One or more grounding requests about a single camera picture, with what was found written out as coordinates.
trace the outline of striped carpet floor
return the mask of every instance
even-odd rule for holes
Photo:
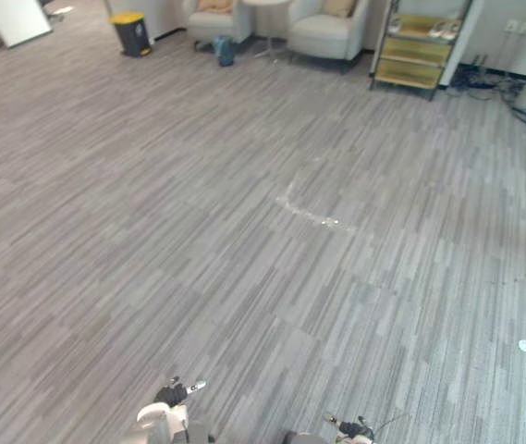
[[[173,375],[222,443],[526,443],[526,126],[495,98],[121,56],[102,2],[0,50],[0,443],[117,442]]]

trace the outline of white armchair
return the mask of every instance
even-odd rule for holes
[[[199,0],[183,0],[182,13],[187,23],[187,34],[195,42],[211,42],[219,35],[229,35],[235,43],[241,43],[252,34],[252,8],[240,0],[234,0],[231,14],[198,12]]]
[[[357,0],[351,17],[323,14],[324,0],[293,0],[287,48],[308,56],[352,60],[361,50],[369,0]]]

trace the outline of cushion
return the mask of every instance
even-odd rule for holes
[[[220,30],[221,33],[232,31],[232,16],[214,12],[195,12],[189,16],[190,28],[209,28]]]
[[[215,14],[231,14],[234,0],[199,0],[197,11]]]
[[[290,32],[308,39],[347,41],[350,27],[350,18],[320,15],[296,21]]]
[[[323,12],[329,16],[345,18],[351,15],[355,0],[324,0]]]

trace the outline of trash can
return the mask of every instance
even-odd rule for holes
[[[111,17],[111,23],[115,25],[125,56],[141,57],[152,51],[141,12],[115,14]]]

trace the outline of whiteboard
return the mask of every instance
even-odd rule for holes
[[[49,31],[38,0],[0,0],[0,37],[8,48]]]

